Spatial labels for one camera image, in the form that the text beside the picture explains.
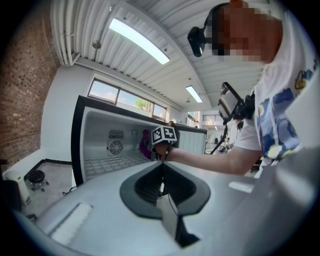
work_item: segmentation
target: purple object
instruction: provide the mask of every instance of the purple object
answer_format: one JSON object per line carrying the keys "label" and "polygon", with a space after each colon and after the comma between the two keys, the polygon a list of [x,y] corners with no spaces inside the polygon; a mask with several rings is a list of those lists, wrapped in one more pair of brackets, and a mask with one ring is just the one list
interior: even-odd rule
{"label": "purple object", "polygon": [[151,139],[151,133],[148,130],[143,130],[141,142],[139,144],[139,150],[149,160],[151,160],[151,151],[148,150],[148,144]]}

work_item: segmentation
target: printed shirt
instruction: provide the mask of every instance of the printed shirt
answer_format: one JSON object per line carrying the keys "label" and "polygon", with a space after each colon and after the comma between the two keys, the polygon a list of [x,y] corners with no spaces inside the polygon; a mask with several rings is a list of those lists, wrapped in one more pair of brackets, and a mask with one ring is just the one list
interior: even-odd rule
{"label": "printed shirt", "polygon": [[269,160],[296,152],[301,143],[285,110],[300,94],[318,66],[316,48],[297,18],[290,12],[282,19],[283,36],[274,60],[266,64],[254,87],[254,120],[244,120],[235,146],[262,151]]}

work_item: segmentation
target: chest freezer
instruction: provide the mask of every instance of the chest freezer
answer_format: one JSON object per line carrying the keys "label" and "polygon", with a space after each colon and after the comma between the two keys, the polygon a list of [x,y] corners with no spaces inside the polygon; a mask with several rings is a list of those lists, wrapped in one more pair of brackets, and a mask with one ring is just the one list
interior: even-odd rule
{"label": "chest freezer", "polygon": [[[71,129],[71,159],[77,186],[155,160],[146,133],[167,123],[93,98],[79,96]],[[176,124],[175,147],[203,154],[207,131]],[[144,138],[145,152],[140,150]]]}

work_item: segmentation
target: ceiling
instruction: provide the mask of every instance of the ceiling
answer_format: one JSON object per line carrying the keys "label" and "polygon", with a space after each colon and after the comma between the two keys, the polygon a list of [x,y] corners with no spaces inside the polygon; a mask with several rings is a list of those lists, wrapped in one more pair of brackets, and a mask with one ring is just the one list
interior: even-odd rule
{"label": "ceiling", "polygon": [[[70,26],[72,56],[107,66],[132,78],[170,105],[183,111],[210,110],[217,105],[222,82],[245,96],[257,84],[263,65],[257,62],[221,62],[210,50],[195,57],[187,40],[189,30],[202,27],[209,10],[221,0],[54,0],[51,26],[56,51],[63,63],[63,45]],[[252,0],[252,6],[270,13],[267,0]],[[129,39],[108,29],[113,18],[129,24],[156,44],[170,61],[161,65]],[[96,50],[92,44],[101,42]],[[185,89],[192,85],[203,103]]]}

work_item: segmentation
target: red brick wall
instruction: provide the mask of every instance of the red brick wall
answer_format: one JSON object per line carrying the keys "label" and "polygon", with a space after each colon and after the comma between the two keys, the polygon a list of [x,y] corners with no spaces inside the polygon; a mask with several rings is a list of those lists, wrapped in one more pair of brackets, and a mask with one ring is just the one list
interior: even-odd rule
{"label": "red brick wall", "polygon": [[59,65],[45,1],[21,23],[0,63],[0,160],[7,167],[40,148],[43,108]]}

